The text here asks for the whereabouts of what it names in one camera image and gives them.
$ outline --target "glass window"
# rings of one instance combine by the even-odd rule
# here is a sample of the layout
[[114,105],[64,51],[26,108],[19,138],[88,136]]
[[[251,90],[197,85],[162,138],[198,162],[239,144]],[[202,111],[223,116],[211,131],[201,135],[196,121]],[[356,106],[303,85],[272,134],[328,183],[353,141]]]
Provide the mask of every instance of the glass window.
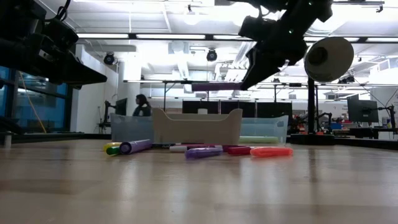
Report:
[[[28,94],[45,128],[64,128],[65,99],[29,90]],[[41,128],[23,88],[18,88],[15,118],[23,128]]]
[[[40,88],[42,90],[47,90],[52,93],[59,93],[63,95],[67,94],[66,84],[56,85],[53,83],[49,83],[48,78],[37,77],[34,75],[29,75],[24,72],[22,73],[22,76],[24,77],[26,87],[30,86],[30,87]],[[23,87],[21,79],[19,80],[19,87]]]
[[8,79],[10,74],[10,69],[0,66],[0,78]]
[[6,114],[7,89],[8,86],[4,85],[0,90],[0,116],[4,116]]

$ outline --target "beige tray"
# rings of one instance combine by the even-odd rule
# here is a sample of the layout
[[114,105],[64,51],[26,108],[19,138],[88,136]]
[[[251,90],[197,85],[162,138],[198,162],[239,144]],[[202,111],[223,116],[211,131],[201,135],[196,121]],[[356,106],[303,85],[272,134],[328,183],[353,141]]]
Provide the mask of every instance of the beige tray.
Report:
[[224,114],[166,114],[152,109],[155,142],[238,144],[242,109]]

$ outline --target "security camera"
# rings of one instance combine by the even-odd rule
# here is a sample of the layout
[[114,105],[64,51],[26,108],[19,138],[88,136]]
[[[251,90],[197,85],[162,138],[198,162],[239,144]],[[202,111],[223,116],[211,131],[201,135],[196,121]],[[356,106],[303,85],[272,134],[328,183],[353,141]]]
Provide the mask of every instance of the security camera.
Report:
[[104,58],[104,63],[107,65],[114,65],[118,62],[118,60],[114,57],[114,52],[108,52],[106,53],[106,56]]
[[214,62],[215,60],[217,60],[217,53],[215,49],[210,49],[209,52],[207,53],[207,57],[206,57],[208,62]]

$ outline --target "yellow cable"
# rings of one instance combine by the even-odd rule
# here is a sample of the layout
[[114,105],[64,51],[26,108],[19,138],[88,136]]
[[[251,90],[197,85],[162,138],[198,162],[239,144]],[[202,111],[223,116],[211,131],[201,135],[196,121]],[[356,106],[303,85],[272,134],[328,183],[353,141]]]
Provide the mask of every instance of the yellow cable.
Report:
[[24,77],[22,76],[22,72],[19,72],[19,76],[20,76],[21,79],[22,79],[22,84],[23,84],[23,86],[24,86],[24,88],[25,88],[27,100],[29,100],[30,107],[32,107],[32,110],[33,110],[33,112],[35,113],[37,120],[39,120],[39,123],[40,123],[40,125],[41,125],[41,127],[42,127],[42,129],[43,129],[43,131],[44,131],[44,134],[47,134],[47,131],[45,130],[44,125],[43,125],[43,123],[42,123],[42,120],[40,120],[39,116],[38,116],[37,113],[36,113],[35,107],[33,106],[33,103],[32,103],[31,100],[30,100],[29,94],[28,94],[27,89],[26,89],[26,86],[25,86],[25,80],[24,80]]

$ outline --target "yellow marker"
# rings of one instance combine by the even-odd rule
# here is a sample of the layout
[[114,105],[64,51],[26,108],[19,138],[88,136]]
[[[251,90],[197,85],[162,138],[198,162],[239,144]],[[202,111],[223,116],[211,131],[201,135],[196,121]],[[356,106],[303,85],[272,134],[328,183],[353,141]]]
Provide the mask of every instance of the yellow marker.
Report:
[[120,144],[122,144],[122,143],[121,143],[121,142],[111,142],[111,143],[107,143],[107,144],[104,145],[103,151],[106,152],[106,150],[107,150],[109,147],[120,146]]

